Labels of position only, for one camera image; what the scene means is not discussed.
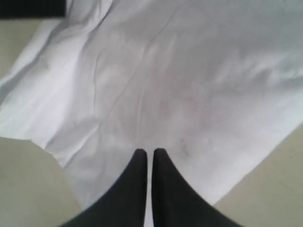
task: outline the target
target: beige floor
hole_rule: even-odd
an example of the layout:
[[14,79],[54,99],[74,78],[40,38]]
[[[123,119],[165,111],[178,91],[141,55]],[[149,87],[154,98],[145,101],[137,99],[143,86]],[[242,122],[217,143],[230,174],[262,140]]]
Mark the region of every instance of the beige floor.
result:
[[[0,21],[0,77],[39,21]],[[303,126],[216,204],[247,227],[303,226]],[[28,141],[0,138],[0,227],[53,227],[80,212],[63,171]]]

